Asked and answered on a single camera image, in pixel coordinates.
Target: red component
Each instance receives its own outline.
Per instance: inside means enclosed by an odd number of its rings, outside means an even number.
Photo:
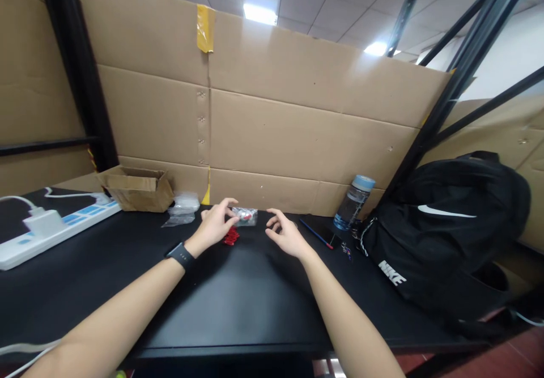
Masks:
[[[236,240],[239,237],[240,237],[240,234],[236,231],[236,227],[231,227],[228,230],[227,235],[225,236],[225,240],[223,241],[223,243],[225,245],[233,246],[234,242],[236,242]]]

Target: small plastic bag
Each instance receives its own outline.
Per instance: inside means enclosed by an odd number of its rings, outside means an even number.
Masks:
[[[231,210],[238,218],[240,218],[236,223],[237,227],[257,225],[256,209],[232,207]]]
[[[168,208],[170,218],[161,226],[168,228],[194,221],[194,213],[200,208],[198,195],[193,192],[182,192],[174,197],[174,206]]]

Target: white cable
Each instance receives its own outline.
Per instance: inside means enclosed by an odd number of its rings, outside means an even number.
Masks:
[[[53,196],[51,193],[53,190],[51,187],[45,187],[47,192],[45,193],[46,198],[68,198],[68,197],[83,197],[83,196],[95,196],[96,193],[83,193],[83,194],[68,194],[68,195],[61,195],[61,196]]]
[[[516,312],[516,314],[520,319],[522,319],[525,322],[528,322],[530,325],[534,325],[535,327],[544,327],[544,320],[542,319],[540,319],[541,322],[536,322],[536,321],[528,319],[527,317],[519,314],[518,312]]]
[[[5,378],[13,378],[14,376],[16,376],[17,374],[19,374],[20,372],[23,372],[25,369],[29,368],[32,364],[34,364],[36,361],[38,361],[41,357],[43,357],[45,354],[47,354],[49,351],[51,351],[52,349],[54,349],[56,347],[53,346],[53,347],[49,347],[48,349],[42,351],[41,353],[38,354],[37,357],[35,357],[34,359],[32,359],[31,361],[27,362],[25,365],[23,365],[22,367],[20,367],[19,369],[16,369],[14,372],[12,372],[11,374],[7,375]]]
[[[6,347],[0,348],[0,355],[9,354],[11,352],[40,352],[47,350],[50,347],[55,347],[60,343],[60,340],[51,341],[47,344],[27,344],[27,343],[18,343],[8,345]]]
[[[0,201],[4,201],[4,200],[6,200],[6,199],[12,199],[12,198],[13,198],[13,199],[18,199],[18,200],[20,200],[20,201],[25,202],[26,204],[28,204],[28,206],[30,207],[30,209],[36,209],[36,208],[37,208],[37,206],[34,205],[34,204],[32,203],[32,201],[30,201],[30,200],[28,200],[28,199],[26,199],[26,198],[23,198],[23,197],[18,197],[18,196],[5,196],[5,197],[0,197]]]

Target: fluorescent light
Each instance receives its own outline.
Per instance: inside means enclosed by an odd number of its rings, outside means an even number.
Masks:
[[[369,46],[366,47],[364,50],[366,53],[370,55],[376,55],[376,56],[383,56],[385,54],[385,51],[387,50],[387,44],[382,42],[375,42]],[[395,51],[395,55],[400,53],[399,50]]]
[[[278,16],[274,11],[253,4],[244,4],[244,14],[247,19],[263,24],[276,25],[278,23]]]

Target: black backpack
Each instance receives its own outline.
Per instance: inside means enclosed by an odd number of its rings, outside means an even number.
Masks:
[[[474,321],[508,300],[491,261],[520,237],[529,207],[527,181],[477,151],[417,168],[363,221],[357,247],[405,299]]]

